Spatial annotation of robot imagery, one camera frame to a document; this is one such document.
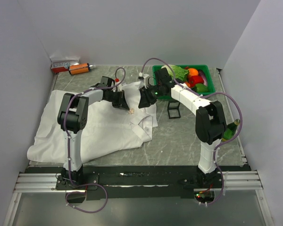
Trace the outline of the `gold brooch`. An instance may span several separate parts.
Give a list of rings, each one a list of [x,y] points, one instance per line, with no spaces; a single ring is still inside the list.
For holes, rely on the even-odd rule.
[[[134,109],[133,109],[133,108],[130,108],[129,111],[128,111],[128,113],[129,113],[129,114],[134,114]]]

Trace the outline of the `white garment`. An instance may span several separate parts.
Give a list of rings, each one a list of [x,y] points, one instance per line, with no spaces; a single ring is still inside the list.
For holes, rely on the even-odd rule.
[[[133,149],[152,140],[152,129],[158,126],[156,105],[138,108],[139,82],[123,86],[125,99],[134,114],[114,108],[108,101],[100,101],[88,108],[87,125],[81,139],[83,162],[102,157],[119,150]],[[57,123],[57,115],[64,91],[54,90],[46,104],[34,144],[27,151],[27,158],[37,162],[64,163],[65,141]]]

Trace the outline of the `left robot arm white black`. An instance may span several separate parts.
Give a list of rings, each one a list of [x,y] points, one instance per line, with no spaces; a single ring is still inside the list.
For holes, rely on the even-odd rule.
[[[81,93],[63,95],[57,116],[66,146],[61,176],[73,189],[81,188],[84,183],[81,137],[87,125],[88,108],[96,102],[105,100],[115,108],[128,111],[125,92],[121,89],[122,82],[123,80],[103,76],[99,83]]]

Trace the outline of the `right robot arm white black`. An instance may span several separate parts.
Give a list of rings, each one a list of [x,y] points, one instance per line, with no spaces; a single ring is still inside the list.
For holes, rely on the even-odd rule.
[[[156,103],[158,97],[170,96],[195,115],[195,132],[201,145],[198,168],[202,171],[196,178],[199,186],[208,187],[213,182],[211,173],[216,169],[217,146],[226,130],[222,104],[194,93],[184,81],[172,78],[166,68],[156,71],[156,85],[149,84],[149,77],[148,74],[139,73],[141,98],[138,107],[150,107]]]

